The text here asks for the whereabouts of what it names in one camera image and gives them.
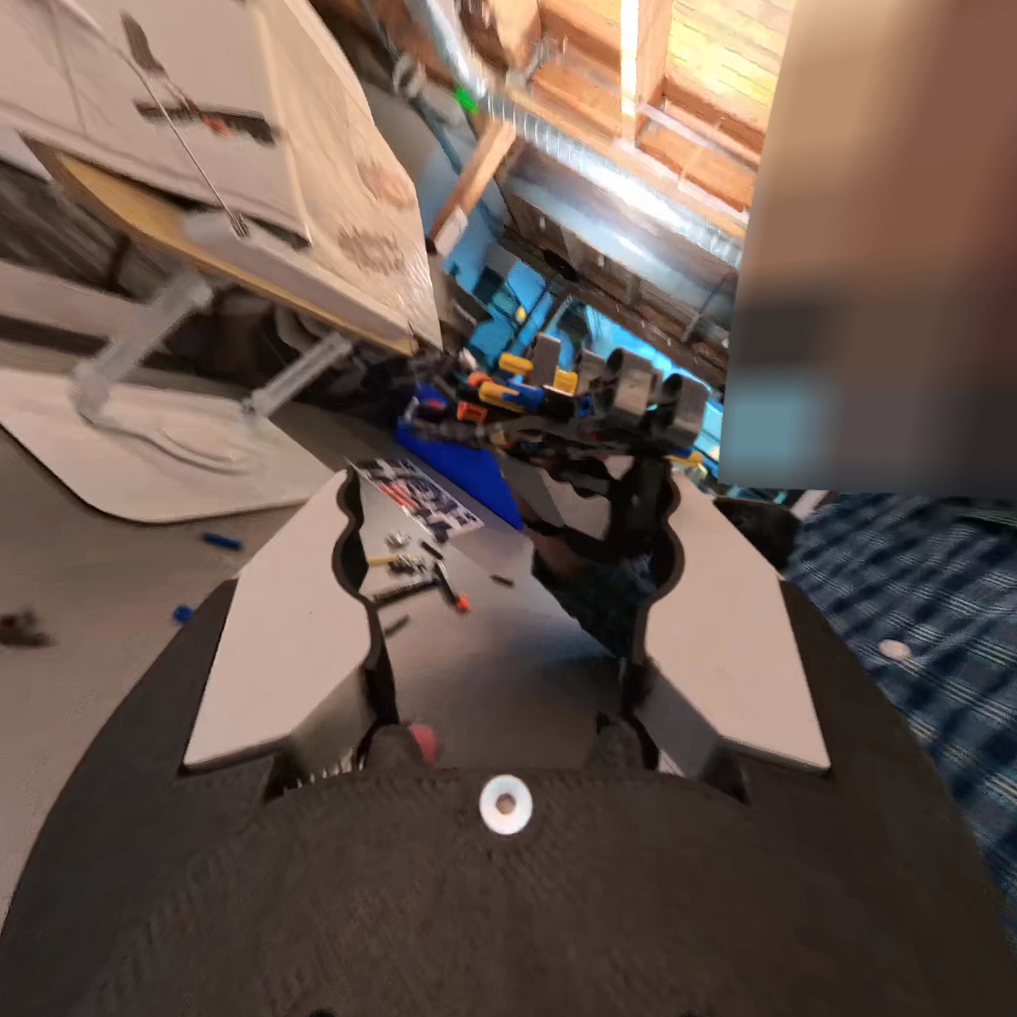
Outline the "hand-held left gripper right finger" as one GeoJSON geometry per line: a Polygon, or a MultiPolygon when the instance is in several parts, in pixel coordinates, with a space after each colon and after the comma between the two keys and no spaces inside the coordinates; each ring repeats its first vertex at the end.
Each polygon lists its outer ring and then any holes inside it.
{"type": "Polygon", "coordinates": [[[639,616],[629,709],[665,772],[704,778],[735,753],[827,773],[778,570],[686,476],[672,488],[659,556],[671,572],[639,616]]]}

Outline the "lego instruction booklet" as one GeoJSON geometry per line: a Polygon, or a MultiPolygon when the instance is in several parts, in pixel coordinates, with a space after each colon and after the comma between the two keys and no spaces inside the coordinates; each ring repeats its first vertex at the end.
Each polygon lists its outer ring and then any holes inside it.
{"type": "Polygon", "coordinates": [[[191,99],[163,95],[247,225],[319,249],[373,298],[382,270],[413,271],[397,246],[428,264],[414,184],[309,2],[2,2],[2,124],[180,210],[222,212],[121,56],[121,10],[191,99]]]}

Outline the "blue storage bin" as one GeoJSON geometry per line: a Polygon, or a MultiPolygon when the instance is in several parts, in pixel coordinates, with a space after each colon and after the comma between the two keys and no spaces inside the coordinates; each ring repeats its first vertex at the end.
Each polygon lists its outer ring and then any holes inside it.
{"type": "Polygon", "coordinates": [[[521,531],[524,522],[493,452],[477,432],[487,411],[418,381],[396,424],[396,440],[464,493],[521,531]]]}

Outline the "person's plaid shirt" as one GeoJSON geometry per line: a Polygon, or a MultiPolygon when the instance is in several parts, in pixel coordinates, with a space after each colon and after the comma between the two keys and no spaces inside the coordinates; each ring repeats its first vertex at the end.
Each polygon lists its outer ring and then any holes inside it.
{"type": "Polygon", "coordinates": [[[1015,897],[1015,502],[839,495],[802,523],[785,578],[903,714],[1015,897]]]}

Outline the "sticker sheet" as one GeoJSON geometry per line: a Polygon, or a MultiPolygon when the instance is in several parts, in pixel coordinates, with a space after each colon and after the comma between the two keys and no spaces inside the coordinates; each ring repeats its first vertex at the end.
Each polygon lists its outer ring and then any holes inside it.
{"type": "Polygon", "coordinates": [[[484,521],[409,459],[361,460],[353,464],[362,479],[397,504],[427,534],[432,544],[473,534],[484,521]]]}

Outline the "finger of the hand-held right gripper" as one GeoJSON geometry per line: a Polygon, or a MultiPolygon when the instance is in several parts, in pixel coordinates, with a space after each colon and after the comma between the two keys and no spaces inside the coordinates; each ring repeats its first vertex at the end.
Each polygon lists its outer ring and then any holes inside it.
{"type": "Polygon", "coordinates": [[[510,457],[508,487],[522,513],[575,549],[625,549],[618,508],[627,457],[510,457]]]}

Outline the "black lego chassis assembly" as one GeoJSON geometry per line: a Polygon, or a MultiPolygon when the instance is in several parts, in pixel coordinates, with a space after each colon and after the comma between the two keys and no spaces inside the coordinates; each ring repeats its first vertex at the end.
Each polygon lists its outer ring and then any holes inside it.
{"type": "Polygon", "coordinates": [[[626,348],[606,358],[579,351],[560,365],[561,343],[539,334],[490,370],[442,366],[423,376],[400,417],[417,439],[484,448],[536,467],[621,459],[677,462],[694,453],[709,390],[664,374],[626,348]]]}

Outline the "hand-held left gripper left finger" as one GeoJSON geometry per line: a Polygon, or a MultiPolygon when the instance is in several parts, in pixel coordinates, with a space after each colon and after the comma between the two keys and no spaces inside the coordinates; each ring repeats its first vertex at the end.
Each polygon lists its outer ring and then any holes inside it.
{"type": "Polygon", "coordinates": [[[338,773],[398,722],[386,639],[360,591],[363,521],[359,476],[340,471],[240,570],[185,769],[272,756],[338,773]]]}

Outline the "page holder clip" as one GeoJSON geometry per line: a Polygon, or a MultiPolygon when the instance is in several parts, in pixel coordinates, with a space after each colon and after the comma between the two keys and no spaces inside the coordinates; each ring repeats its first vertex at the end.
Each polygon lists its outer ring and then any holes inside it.
{"type": "Polygon", "coordinates": [[[146,91],[151,102],[159,111],[159,116],[169,126],[171,133],[184,149],[187,159],[189,159],[189,162],[197,171],[203,183],[208,187],[210,194],[220,210],[226,215],[234,235],[240,239],[248,238],[249,229],[247,222],[240,212],[231,208],[226,199],[222,197],[220,190],[213,183],[210,173],[203,168],[194,151],[189,146],[188,141],[181,133],[177,122],[171,116],[163,100],[163,95],[170,95],[181,100],[187,108],[193,106],[191,99],[171,80],[165,66],[159,62],[151,50],[145,29],[134,19],[133,15],[126,10],[121,10],[119,17],[126,44],[126,51],[121,53],[121,56],[128,63],[130,69],[146,91]]]}

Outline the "white book stand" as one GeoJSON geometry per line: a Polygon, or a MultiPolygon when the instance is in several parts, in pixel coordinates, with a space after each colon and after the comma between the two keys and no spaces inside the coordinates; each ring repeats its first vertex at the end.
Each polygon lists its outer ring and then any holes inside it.
{"type": "Polygon", "coordinates": [[[397,246],[413,271],[382,270],[373,298],[326,270],[317,248],[296,251],[255,225],[238,234],[223,212],[180,210],[50,146],[35,152],[76,198],[94,199],[122,228],[183,261],[70,374],[2,368],[2,428],[101,513],[160,525],[306,502],[327,470],[273,425],[272,415],[334,366],[350,340],[406,357],[441,347],[439,303],[421,251],[397,246]],[[241,402],[128,382],[228,285],[314,320],[324,337],[241,402]]]}

